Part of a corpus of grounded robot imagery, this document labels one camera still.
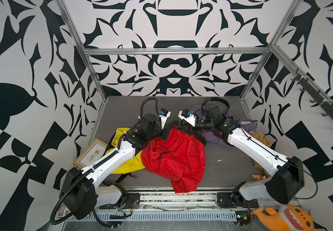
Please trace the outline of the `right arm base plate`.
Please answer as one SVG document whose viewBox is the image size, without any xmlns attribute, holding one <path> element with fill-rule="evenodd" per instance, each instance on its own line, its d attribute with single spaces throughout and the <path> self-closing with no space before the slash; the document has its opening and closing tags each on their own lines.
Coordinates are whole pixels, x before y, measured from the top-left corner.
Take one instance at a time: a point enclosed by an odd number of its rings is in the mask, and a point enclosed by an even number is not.
<svg viewBox="0 0 333 231">
<path fill-rule="evenodd" d="M 217 205 L 220 208 L 249 208 L 248 202 L 238 192 L 217 193 Z"/>
</svg>

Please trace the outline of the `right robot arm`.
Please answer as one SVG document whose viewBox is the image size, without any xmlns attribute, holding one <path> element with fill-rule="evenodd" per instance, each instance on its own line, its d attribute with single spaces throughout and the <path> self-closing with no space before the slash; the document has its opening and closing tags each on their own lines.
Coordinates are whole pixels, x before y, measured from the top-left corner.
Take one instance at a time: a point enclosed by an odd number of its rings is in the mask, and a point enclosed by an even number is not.
<svg viewBox="0 0 333 231">
<path fill-rule="evenodd" d="M 191 132 L 211 131 L 254 161 L 270 175 L 265 180 L 243 182 L 233 191 L 233 205 L 242 205 L 256 199 L 273 199 L 286 205 L 305 185 L 302 161 L 297 157 L 288 158 L 246 132 L 232 118 L 220 114 L 214 109 L 211 118 L 197 119 L 192 111 L 179 111 L 182 125 Z"/>
</svg>

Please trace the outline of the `purple trousers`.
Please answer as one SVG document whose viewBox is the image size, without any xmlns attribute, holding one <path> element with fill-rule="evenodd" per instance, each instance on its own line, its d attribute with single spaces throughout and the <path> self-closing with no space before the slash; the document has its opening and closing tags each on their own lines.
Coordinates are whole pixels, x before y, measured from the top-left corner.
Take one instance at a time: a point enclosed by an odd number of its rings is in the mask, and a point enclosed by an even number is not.
<svg viewBox="0 0 333 231">
<path fill-rule="evenodd" d="M 194 105 L 191 110 L 194 113 L 194 115 L 197 116 L 199 119 L 204 117 L 201 105 Z M 227 124 L 227 128 L 231 129 L 231 131 L 233 131 L 238 127 L 241 127 L 246 132 L 256 131 L 257 123 L 254 120 L 251 120 L 246 117 L 239 117 L 230 112 L 227 112 L 224 116 L 226 119 L 225 123 Z M 227 139 L 228 139 L 227 136 L 220 138 L 216 136 L 212 131 L 204 131 L 203 135 L 206 142 L 210 145 L 215 145 L 215 146 L 230 145 L 227 144 Z"/>
</svg>

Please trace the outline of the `yellow trousers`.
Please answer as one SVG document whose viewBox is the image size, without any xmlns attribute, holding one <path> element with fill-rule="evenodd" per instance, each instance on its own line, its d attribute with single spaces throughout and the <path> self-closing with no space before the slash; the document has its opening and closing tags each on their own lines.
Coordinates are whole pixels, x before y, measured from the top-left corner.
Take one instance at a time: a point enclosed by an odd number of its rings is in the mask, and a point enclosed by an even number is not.
<svg viewBox="0 0 333 231">
<path fill-rule="evenodd" d="M 129 131 L 130 128 L 117 128 L 116 129 L 116 135 L 115 138 L 112 141 L 112 145 L 115 147 L 118 145 L 118 140 L 120 138 L 120 136 L 126 132 Z M 139 152 L 136 156 L 134 156 L 133 158 L 127 160 L 126 162 L 124 162 L 122 165 L 120 165 L 117 169 L 115 169 L 112 174 L 116 174 L 116 173 L 132 173 L 138 170 L 142 170 L 145 169 L 145 166 L 142 163 L 142 159 L 141 159 L 141 155 L 142 152 Z"/>
</svg>

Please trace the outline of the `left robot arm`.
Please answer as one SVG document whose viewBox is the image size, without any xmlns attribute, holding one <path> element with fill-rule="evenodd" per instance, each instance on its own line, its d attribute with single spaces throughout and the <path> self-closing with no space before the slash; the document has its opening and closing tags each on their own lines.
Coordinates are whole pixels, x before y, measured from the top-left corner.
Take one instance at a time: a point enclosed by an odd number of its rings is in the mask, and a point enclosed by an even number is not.
<svg viewBox="0 0 333 231">
<path fill-rule="evenodd" d="M 97 189 L 101 183 L 124 162 L 130 160 L 156 138 L 166 140 L 171 112 L 161 110 L 159 115 L 146 114 L 124 132 L 118 145 L 93 164 L 82 169 L 72 168 L 64 180 L 59 200 L 50 215 L 50 224 L 57 225 L 74 216 L 82 219 L 90 214 L 100 202 Z"/>
</svg>

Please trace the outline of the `red trousers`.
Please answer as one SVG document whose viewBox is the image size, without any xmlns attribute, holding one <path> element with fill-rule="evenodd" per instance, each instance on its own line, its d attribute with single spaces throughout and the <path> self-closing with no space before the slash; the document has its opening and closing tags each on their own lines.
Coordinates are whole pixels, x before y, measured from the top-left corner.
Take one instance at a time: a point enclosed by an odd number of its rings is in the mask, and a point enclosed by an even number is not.
<svg viewBox="0 0 333 231">
<path fill-rule="evenodd" d="M 174 127 L 167 140 L 150 141 L 141 152 L 141 160 L 149 172 L 170 180 L 175 193 L 189 193 L 202 181 L 205 146 L 196 137 Z"/>
</svg>

